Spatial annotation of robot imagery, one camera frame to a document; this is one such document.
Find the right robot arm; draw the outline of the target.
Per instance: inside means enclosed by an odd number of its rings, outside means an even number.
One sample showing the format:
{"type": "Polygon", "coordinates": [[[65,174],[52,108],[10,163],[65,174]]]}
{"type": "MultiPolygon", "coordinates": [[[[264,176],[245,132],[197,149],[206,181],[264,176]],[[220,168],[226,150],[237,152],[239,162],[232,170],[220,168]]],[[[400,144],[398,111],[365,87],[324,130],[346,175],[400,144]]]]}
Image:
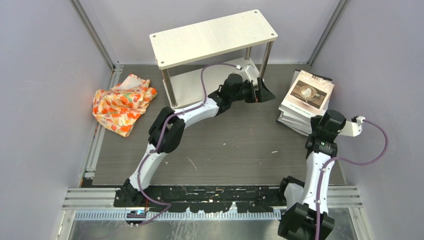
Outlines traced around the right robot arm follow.
{"type": "Polygon", "coordinates": [[[338,147],[335,139],[346,125],[346,118],[336,110],[310,119],[311,134],[305,149],[307,176],[299,181],[284,178],[277,192],[279,202],[287,206],[281,216],[277,234],[287,240],[325,240],[334,229],[329,217],[327,192],[338,147]]]}

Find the afternoon tea book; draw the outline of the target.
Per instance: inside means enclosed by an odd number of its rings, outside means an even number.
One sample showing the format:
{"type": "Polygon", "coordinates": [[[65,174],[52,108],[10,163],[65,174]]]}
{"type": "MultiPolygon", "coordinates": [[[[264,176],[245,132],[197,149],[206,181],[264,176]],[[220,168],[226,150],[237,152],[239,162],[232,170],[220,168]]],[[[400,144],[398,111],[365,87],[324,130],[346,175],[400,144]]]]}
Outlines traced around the afternoon tea book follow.
{"type": "Polygon", "coordinates": [[[304,70],[296,70],[290,88],[280,104],[280,109],[293,111],[306,118],[323,115],[328,109],[334,87],[329,78],[304,70]]]}

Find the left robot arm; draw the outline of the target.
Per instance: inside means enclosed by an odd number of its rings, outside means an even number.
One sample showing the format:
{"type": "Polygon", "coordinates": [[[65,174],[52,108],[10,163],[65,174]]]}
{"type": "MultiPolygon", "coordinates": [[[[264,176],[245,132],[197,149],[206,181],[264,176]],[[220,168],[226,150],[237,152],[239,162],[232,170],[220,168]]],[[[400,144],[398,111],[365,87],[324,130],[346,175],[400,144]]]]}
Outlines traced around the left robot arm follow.
{"type": "Polygon", "coordinates": [[[231,73],[204,100],[179,110],[164,107],[148,131],[148,144],[140,163],[116,191],[114,206],[139,207],[145,202],[145,189],[150,186],[151,179],[165,156],[180,145],[185,129],[224,113],[231,108],[233,102],[263,103],[275,98],[265,86],[263,78],[257,78],[257,86],[254,86],[253,81],[231,73]]]}

